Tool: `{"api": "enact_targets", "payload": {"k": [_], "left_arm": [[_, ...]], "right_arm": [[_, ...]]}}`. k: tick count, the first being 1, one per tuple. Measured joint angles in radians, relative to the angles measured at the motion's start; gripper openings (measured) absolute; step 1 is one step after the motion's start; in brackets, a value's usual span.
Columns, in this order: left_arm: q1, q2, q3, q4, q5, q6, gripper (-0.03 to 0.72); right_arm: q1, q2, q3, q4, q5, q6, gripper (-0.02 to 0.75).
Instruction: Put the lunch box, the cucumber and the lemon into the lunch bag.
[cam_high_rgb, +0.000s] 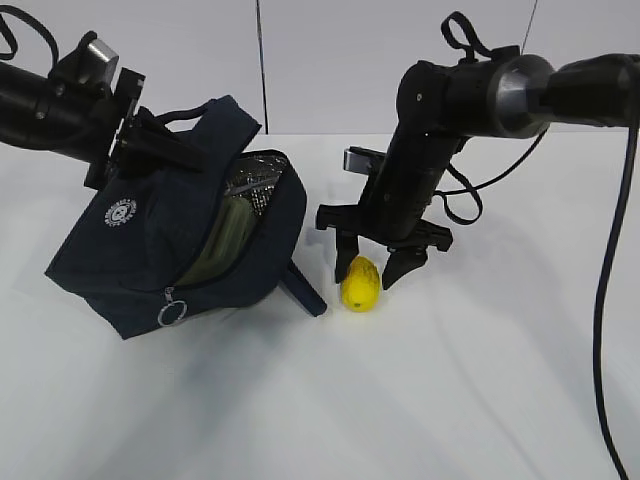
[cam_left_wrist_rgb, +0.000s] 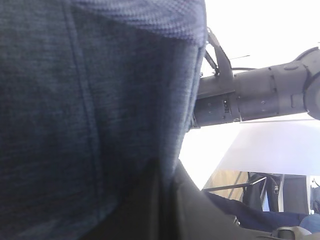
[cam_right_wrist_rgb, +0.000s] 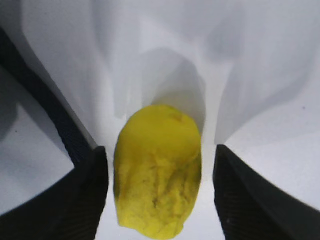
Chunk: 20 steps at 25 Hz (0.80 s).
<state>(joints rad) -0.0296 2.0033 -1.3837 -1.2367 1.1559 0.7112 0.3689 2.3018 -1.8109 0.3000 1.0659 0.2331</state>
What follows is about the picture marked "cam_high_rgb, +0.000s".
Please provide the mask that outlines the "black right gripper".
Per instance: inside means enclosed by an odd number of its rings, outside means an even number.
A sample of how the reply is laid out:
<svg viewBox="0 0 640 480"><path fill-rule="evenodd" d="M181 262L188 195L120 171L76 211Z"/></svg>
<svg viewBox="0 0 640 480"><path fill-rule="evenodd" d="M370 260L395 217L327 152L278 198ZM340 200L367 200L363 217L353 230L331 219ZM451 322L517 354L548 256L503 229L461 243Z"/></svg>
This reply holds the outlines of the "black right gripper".
<svg viewBox="0 0 640 480"><path fill-rule="evenodd" d="M315 225L336 234L335 282L341 283L359 254L358 237L391 250L382 274L388 290L404 275L421 268L426 247L447 251L451 231L423 219L453 157L450 133L411 133L398 128L380 169L367 177L355 204L320 205Z"/></svg>

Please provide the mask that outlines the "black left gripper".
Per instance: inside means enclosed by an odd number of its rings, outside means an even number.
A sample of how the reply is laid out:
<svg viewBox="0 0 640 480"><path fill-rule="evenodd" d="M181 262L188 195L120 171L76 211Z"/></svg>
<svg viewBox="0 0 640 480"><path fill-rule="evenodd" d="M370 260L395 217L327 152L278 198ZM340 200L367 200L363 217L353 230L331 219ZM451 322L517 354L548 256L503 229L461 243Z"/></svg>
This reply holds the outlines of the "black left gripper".
<svg viewBox="0 0 640 480"><path fill-rule="evenodd" d="M106 185L113 164L113 151L122 137L121 131L134 115L144 81L143 74L123 67L115 91L100 99L92 110L91 130L85 144L89 154L85 187L101 190ZM140 107L132 119L132 149L119 150L118 177L148 176L157 169L158 162L202 171L205 165L203 151L184 140L179 132L168 129L167 125L200 118L205 112L206 107L200 105L156 116L148 108Z"/></svg>

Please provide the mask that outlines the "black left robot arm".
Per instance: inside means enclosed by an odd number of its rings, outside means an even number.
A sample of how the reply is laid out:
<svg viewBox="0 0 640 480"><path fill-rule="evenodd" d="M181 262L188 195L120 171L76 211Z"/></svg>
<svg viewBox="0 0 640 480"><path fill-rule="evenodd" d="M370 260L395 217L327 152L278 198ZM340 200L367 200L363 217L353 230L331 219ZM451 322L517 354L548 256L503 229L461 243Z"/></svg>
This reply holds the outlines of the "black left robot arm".
<svg viewBox="0 0 640 480"><path fill-rule="evenodd" d="M203 171L203 152L167 125L205 109L154 115L138 104L145 76L118 62L89 31L45 76L2 63L2 143L87 163L84 184L96 191L115 175L145 176L168 166Z"/></svg>

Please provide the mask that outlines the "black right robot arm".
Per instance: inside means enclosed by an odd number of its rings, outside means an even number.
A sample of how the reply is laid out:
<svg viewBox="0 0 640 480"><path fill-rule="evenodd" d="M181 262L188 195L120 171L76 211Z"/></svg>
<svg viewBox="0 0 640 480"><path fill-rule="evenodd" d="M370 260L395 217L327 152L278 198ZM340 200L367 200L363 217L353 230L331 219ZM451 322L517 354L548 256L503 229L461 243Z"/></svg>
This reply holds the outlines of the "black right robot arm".
<svg viewBox="0 0 640 480"><path fill-rule="evenodd" d="M554 69L537 55L440 66L420 60L402 77L388 148L350 147L344 168L366 175L357 203L322 205L319 230L336 232L334 279L342 282L367 238L386 247L389 289L426 264L451 231L424 220L452 158L474 137L528 139L553 123L632 127L639 112L639 58L605 54Z"/></svg>

